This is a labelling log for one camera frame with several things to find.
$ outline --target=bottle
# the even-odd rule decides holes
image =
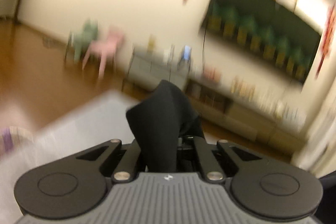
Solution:
[[[249,93],[249,102],[252,102],[255,92],[255,86],[251,87],[250,93]]]
[[[247,83],[242,81],[239,91],[239,97],[245,97],[246,96],[246,89],[247,89]]]
[[[155,48],[155,37],[151,34],[148,41],[147,51],[153,52]]]
[[[231,93],[233,93],[233,94],[236,93],[238,81],[239,81],[239,79],[238,79],[237,76],[232,80]]]

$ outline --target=white table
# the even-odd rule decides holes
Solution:
[[[126,110],[135,99],[110,91],[43,129],[33,143],[26,143],[0,159],[0,223],[13,224],[22,214],[13,189],[28,170],[63,158],[110,139],[131,143],[134,136]]]

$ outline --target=purple object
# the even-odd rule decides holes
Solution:
[[[11,130],[9,128],[5,128],[2,131],[2,138],[4,143],[5,152],[8,152],[13,149],[13,140],[11,136]]]

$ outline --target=small logo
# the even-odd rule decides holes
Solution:
[[[167,180],[167,181],[170,181],[170,180],[172,180],[174,177],[172,176],[172,175],[166,175],[166,176],[164,176],[163,177],[165,180]]]

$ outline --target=gray ribbed plate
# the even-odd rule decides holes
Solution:
[[[208,184],[196,173],[140,173],[115,185],[92,211],[67,220],[26,215],[17,224],[266,224],[238,208],[221,185]],[[317,224],[313,218],[288,222]]]

